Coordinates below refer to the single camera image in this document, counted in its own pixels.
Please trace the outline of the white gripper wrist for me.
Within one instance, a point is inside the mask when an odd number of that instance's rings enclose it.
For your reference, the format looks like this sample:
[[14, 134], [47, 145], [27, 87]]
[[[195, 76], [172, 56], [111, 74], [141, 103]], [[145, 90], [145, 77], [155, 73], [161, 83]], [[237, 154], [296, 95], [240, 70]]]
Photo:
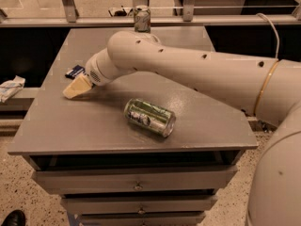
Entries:
[[93, 84], [104, 86], [123, 75], [131, 74], [130, 70], [119, 69], [108, 55], [107, 49], [93, 55], [86, 63], [86, 74], [79, 74], [63, 90], [63, 95], [72, 99], [92, 89]]

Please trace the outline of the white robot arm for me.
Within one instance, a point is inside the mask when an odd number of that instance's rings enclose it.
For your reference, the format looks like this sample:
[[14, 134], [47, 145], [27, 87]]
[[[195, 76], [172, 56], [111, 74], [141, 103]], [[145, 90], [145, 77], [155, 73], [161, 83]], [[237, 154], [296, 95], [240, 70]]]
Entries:
[[301, 226], [301, 65], [164, 46], [119, 31], [64, 90], [67, 98], [135, 72], [157, 73], [274, 125], [250, 189], [246, 226]]

